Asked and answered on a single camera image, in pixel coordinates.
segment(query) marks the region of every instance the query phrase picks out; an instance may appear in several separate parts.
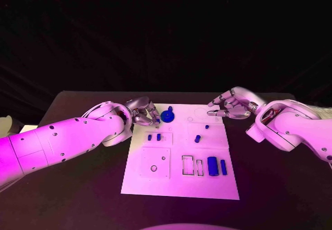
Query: table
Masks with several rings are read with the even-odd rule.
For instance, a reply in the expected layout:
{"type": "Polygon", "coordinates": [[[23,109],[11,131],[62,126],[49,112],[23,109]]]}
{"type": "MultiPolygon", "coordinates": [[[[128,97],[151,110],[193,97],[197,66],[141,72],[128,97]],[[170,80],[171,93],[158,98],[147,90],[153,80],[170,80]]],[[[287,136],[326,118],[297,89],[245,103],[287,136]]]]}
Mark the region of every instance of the table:
{"type": "MultiPolygon", "coordinates": [[[[60,92],[39,126],[81,116],[99,102],[147,95],[206,104],[218,93],[60,92]]],[[[268,101],[293,99],[261,93],[268,101]]],[[[0,193],[0,229],[137,230],[169,223],[238,229],[332,229],[332,170],[304,145],[283,152],[245,134],[252,117],[223,119],[239,201],[119,194],[130,139],[24,176],[0,193]]]]}

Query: robotic hand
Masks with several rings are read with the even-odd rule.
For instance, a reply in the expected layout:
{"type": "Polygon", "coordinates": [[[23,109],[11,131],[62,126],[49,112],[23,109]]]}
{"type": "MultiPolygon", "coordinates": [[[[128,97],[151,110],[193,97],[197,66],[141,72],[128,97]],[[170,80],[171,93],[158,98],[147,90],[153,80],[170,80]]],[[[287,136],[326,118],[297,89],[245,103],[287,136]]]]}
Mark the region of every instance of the robotic hand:
{"type": "Polygon", "coordinates": [[[160,116],[148,97],[124,105],[102,102],[82,117],[0,139],[0,191],[26,174],[131,137],[131,124],[150,126],[160,116]]]}
{"type": "Polygon", "coordinates": [[[297,101],[267,103],[242,87],[234,87],[222,93],[208,106],[221,102],[226,110],[210,110],[209,116],[245,119],[254,113],[255,121],[245,133],[257,142],[267,139],[284,151],[290,151],[303,143],[316,156],[332,163],[332,119],[322,120],[317,113],[297,101]]]}

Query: rectangular outline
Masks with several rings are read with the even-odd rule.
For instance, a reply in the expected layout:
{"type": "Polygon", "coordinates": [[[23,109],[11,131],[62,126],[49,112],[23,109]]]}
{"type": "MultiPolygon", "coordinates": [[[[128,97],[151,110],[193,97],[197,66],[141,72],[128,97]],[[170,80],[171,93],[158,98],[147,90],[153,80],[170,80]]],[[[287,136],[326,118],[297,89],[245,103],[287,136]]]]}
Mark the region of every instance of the rectangular outline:
{"type": "Polygon", "coordinates": [[[197,176],[203,176],[203,170],[202,170],[202,175],[199,175],[199,167],[197,167],[197,176]]]}
{"type": "Polygon", "coordinates": [[[195,171],[195,169],[193,169],[193,156],[186,156],[186,155],[182,155],[182,175],[190,175],[190,176],[193,176],[195,175],[195,173],[193,173],[193,171],[195,171]],[[190,157],[192,158],[192,174],[183,174],[184,172],[183,172],[183,157],[190,157]]]}

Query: small blue piece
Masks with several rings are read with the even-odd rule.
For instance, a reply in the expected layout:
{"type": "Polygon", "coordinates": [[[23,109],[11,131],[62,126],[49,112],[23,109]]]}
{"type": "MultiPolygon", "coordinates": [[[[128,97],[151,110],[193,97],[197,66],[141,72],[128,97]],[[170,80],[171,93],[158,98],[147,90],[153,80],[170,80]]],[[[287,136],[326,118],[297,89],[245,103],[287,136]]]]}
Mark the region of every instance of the small blue piece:
{"type": "Polygon", "coordinates": [[[226,164],[225,164],[225,160],[221,160],[219,164],[221,164],[222,175],[225,176],[226,175],[226,164]]]}
{"type": "Polygon", "coordinates": [[[196,135],[195,142],[199,143],[199,140],[200,140],[200,136],[196,135]]]}
{"type": "Polygon", "coordinates": [[[160,118],[161,118],[161,121],[169,123],[173,121],[174,119],[174,113],[173,113],[173,108],[171,106],[167,108],[167,110],[164,110],[160,114],[160,118]]]}
{"type": "Polygon", "coordinates": [[[216,157],[208,157],[209,175],[219,176],[216,157]]]}

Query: robot forearm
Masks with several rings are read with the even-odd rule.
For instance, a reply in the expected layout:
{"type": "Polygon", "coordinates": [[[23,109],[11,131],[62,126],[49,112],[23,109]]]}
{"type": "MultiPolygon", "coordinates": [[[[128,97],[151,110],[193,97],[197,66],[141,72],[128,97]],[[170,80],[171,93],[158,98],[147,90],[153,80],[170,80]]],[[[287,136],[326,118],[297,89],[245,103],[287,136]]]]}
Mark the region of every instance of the robot forearm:
{"type": "Polygon", "coordinates": [[[76,117],[0,139],[0,190],[23,175],[109,146],[124,131],[119,116],[102,121],[76,117]]]}

